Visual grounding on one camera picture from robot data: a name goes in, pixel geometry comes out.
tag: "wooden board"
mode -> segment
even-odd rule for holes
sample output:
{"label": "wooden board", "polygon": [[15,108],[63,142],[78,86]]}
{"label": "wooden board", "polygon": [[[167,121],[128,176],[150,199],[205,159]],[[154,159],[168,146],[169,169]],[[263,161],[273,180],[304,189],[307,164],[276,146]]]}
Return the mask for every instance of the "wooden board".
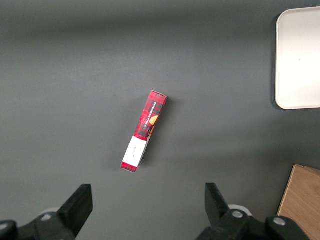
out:
{"label": "wooden board", "polygon": [[294,220],[311,240],[320,240],[320,170],[293,166],[277,214]]}

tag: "white label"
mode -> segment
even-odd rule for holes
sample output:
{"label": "white label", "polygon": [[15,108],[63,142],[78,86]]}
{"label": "white label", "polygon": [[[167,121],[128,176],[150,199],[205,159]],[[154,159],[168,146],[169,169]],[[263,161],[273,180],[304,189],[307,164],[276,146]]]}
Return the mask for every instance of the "white label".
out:
{"label": "white label", "polygon": [[133,136],[125,152],[122,162],[134,167],[138,167],[145,153],[147,144],[148,144],[148,141],[144,141]]}

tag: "dark gray surface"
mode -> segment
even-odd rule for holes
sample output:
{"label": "dark gray surface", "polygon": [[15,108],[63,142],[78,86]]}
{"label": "dark gray surface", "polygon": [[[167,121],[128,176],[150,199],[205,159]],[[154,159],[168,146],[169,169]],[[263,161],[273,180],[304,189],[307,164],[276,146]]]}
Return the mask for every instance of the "dark gray surface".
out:
{"label": "dark gray surface", "polygon": [[[92,184],[78,239],[195,239],[206,182],[260,220],[294,163],[320,168],[319,109],[274,100],[276,20],[320,1],[1,1],[0,219]],[[168,95],[120,169],[150,90]]]}

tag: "white tray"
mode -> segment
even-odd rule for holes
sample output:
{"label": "white tray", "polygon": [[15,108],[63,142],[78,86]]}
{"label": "white tray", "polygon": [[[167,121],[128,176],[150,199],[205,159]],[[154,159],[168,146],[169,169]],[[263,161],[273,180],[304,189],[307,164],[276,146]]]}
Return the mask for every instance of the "white tray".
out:
{"label": "white tray", "polygon": [[290,9],[276,25],[275,101],[320,108],[320,7]]}

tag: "small cardboard box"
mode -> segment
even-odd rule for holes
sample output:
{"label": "small cardboard box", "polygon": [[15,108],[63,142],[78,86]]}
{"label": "small cardboard box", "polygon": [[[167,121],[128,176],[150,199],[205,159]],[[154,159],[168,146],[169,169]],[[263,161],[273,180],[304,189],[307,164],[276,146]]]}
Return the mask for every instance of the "small cardboard box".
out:
{"label": "small cardboard box", "polygon": [[121,168],[132,173],[136,172],[166,101],[167,96],[156,91],[151,91],[139,123],[125,152]]}

